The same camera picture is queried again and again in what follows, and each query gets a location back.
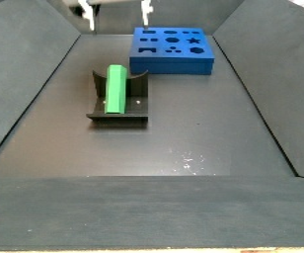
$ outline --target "black holder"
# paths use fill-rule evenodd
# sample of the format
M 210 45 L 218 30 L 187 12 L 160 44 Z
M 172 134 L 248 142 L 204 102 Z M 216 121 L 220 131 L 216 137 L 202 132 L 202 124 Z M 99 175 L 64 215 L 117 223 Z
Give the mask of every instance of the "black holder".
M 100 120 L 148 120 L 148 72 L 127 78 L 125 83 L 125 112 L 124 114 L 105 114 L 105 81 L 107 78 L 92 71 L 96 90 L 93 113 L 85 117 L 92 121 Z

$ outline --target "blue shape sorter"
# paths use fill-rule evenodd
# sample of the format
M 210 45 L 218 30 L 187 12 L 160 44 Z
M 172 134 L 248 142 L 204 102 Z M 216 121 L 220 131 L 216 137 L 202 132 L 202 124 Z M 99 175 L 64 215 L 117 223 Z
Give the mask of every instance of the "blue shape sorter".
M 135 28 L 131 73 L 210 75 L 214 54 L 198 28 Z

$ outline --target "green block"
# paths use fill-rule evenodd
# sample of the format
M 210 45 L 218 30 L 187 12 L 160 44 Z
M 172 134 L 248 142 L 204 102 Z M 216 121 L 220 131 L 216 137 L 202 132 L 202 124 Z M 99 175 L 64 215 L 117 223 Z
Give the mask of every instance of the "green block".
M 125 67 L 109 65 L 105 82 L 105 114 L 124 114 L 125 112 L 125 80 Z

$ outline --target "circular hole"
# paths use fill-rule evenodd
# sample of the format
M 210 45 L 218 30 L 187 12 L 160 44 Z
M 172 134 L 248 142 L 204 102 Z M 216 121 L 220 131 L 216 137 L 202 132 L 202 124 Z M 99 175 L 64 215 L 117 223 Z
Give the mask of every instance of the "circular hole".
M 204 50 L 199 47 L 191 47 L 190 51 L 194 52 L 194 53 L 202 53 Z
M 179 39 L 177 38 L 167 38 L 165 41 L 169 43 L 176 43 L 179 41 Z

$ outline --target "star-shaped hole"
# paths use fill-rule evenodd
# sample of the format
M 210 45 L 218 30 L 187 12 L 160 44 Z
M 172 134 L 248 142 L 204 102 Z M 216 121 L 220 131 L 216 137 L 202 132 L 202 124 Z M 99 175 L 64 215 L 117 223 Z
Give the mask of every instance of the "star-shaped hole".
M 195 39 L 195 38 L 191 38 L 191 39 L 188 40 L 188 42 L 190 42 L 190 43 L 199 43 L 199 40 Z

